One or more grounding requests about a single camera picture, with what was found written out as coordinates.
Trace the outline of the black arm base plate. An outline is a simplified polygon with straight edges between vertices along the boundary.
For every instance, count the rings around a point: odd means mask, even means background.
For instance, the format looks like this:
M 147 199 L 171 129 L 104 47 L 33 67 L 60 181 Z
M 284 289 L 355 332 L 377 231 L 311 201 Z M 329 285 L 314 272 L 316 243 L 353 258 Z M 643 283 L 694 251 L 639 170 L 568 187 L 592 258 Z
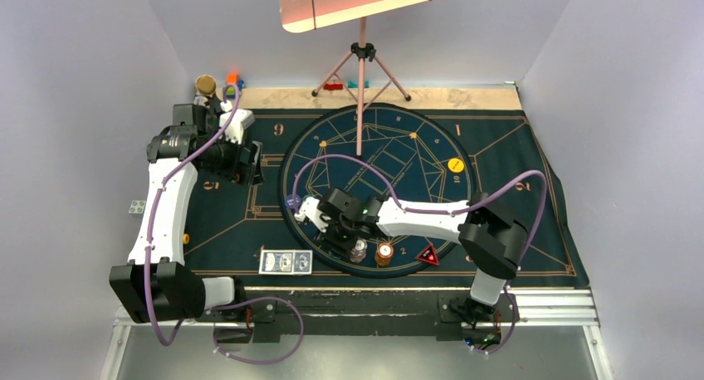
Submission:
M 256 343 L 283 335 L 431 337 L 441 342 L 496 345 L 520 318 L 513 295 L 483 313 L 468 290 L 257 290 L 247 306 L 213 310 L 202 322 L 242 323 Z

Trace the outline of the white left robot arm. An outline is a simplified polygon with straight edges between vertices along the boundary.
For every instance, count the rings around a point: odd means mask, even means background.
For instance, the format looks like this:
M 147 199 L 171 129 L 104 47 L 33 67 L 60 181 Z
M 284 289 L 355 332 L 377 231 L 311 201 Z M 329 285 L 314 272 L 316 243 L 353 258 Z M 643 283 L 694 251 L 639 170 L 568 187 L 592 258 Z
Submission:
M 261 143 L 251 140 L 250 110 L 220 115 L 203 132 L 196 124 L 172 125 L 147 148 L 149 191 L 139 235 L 126 264 L 110 270 L 109 283 L 136 323 L 196 319 L 215 310 L 228 321 L 247 312 L 247 298 L 228 276 L 202 278 L 185 266 L 188 204 L 201 172 L 251 186 L 263 180 Z

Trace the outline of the purple white poker chip stack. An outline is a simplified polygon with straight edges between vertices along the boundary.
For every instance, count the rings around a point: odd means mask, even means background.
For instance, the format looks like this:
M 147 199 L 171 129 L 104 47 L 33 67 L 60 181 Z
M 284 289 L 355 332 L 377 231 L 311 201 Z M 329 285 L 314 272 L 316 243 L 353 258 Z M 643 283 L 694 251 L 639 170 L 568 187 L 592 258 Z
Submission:
M 354 247 L 350 250 L 349 260 L 353 263 L 360 263 L 366 257 L 367 242 L 364 239 L 358 239 Z

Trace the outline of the red triangle dealer marker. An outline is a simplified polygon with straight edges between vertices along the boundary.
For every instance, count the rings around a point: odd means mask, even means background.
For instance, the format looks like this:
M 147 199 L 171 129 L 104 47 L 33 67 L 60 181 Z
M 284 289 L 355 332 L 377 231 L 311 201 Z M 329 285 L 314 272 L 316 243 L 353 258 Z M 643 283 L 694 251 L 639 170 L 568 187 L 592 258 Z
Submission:
M 437 250 L 432 243 L 428 244 L 417 254 L 416 260 L 430 266 L 440 265 Z

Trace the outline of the blue small blind button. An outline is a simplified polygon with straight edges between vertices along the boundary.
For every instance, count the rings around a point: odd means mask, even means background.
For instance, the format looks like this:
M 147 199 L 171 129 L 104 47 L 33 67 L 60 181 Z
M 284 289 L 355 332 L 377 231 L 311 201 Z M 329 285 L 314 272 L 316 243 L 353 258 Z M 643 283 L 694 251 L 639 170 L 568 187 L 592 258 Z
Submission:
M 288 194 L 284 198 L 284 205 L 286 208 L 297 211 L 300 209 L 302 204 L 302 198 L 298 194 Z

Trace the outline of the orange poker chip stack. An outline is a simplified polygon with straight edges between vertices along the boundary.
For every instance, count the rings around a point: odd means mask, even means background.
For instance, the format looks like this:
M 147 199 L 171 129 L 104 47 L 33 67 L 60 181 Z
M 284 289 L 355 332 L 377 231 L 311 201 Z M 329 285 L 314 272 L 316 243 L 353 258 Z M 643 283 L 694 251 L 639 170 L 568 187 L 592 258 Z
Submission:
M 383 242 L 377 245 L 374 260 L 379 267 L 388 266 L 393 259 L 393 256 L 394 247 L 390 243 Z

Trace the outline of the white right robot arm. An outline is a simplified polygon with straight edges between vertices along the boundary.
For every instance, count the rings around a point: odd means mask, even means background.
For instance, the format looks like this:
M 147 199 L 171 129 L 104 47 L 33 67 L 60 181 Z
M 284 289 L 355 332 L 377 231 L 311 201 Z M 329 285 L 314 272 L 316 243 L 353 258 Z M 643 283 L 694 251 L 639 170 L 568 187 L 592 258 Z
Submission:
M 508 209 L 486 192 L 457 202 L 395 202 L 389 195 L 359 200 L 332 188 L 323 197 L 306 197 L 296 210 L 298 222 L 311 222 L 324 247 L 343 254 L 358 240 L 419 236 L 462 246 L 476 266 L 466 297 L 468 313 L 486 319 L 516 278 L 529 232 Z

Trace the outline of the yellow big blind button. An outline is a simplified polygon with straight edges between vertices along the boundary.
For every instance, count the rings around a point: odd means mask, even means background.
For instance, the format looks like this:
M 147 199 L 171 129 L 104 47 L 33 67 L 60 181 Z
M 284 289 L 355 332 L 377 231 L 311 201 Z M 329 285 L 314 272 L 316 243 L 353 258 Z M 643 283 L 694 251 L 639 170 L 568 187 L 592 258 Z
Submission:
M 466 164 L 461 158 L 450 158 L 447 161 L 447 169 L 452 173 L 461 173 L 466 168 Z

